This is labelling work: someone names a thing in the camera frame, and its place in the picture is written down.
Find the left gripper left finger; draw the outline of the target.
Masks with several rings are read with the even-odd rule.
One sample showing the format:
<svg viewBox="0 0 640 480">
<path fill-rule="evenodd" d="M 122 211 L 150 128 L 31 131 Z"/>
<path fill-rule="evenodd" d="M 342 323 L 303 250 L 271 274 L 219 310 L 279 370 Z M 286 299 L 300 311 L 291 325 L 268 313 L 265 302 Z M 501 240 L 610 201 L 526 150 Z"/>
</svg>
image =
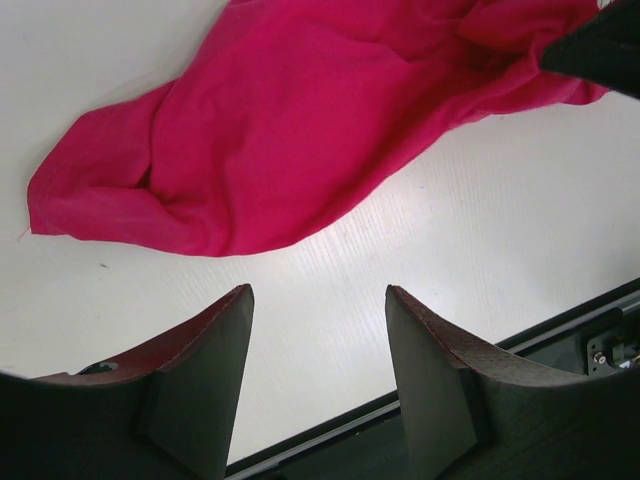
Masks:
<svg viewBox="0 0 640 480">
<path fill-rule="evenodd" d="M 5 479 L 221 479 L 254 312 L 241 285 L 75 374 L 1 377 Z"/>
</svg>

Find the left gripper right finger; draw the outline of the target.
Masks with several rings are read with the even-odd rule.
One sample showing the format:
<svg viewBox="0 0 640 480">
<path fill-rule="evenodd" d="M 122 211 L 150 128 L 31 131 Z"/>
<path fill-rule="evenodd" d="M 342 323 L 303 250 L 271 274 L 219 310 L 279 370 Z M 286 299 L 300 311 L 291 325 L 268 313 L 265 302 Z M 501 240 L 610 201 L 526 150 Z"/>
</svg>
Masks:
<svg viewBox="0 0 640 480">
<path fill-rule="evenodd" d="M 386 323 L 416 479 L 635 479 L 639 371 L 548 367 L 452 324 L 406 290 Z"/>
</svg>

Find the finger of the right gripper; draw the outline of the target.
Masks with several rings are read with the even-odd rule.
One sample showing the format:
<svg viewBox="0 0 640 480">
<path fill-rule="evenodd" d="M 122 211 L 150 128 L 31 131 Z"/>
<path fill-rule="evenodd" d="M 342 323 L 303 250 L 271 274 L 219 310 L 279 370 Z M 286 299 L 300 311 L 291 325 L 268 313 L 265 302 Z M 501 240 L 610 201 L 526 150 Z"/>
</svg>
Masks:
<svg viewBox="0 0 640 480">
<path fill-rule="evenodd" d="M 549 45 L 544 71 L 639 96 L 639 0 L 613 1 L 591 21 Z"/>
</svg>

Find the pink t shirt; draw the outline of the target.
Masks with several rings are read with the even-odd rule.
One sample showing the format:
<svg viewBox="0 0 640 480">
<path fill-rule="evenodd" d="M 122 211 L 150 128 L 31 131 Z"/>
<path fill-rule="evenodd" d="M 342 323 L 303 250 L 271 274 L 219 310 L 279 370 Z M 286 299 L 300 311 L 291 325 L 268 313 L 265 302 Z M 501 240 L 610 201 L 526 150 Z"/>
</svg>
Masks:
<svg viewBox="0 0 640 480">
<path fill-rule="evenodd" d="M 224 257 L 338 220 L 444 133 L 584 105 L 543 50 L 593 1 L 232 1 L 186 70 L 82 115 L 27 188 L 31 231 Z"/>
</svg>

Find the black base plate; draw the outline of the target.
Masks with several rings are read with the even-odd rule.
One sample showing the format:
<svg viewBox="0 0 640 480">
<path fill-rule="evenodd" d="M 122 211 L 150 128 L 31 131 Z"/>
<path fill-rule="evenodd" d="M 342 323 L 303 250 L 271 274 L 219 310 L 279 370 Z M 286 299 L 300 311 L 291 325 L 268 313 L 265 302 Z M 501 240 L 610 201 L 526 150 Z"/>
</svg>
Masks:
<svg viewBox="0 0 640 480">
<path fill-rule="evenodd" d="M 493 345 L 593 378 L 639 371 L 639 285 L 627 283 Z M 227 477 L 416 479 L 397 389 L 231 464 Z"/>
</svg>

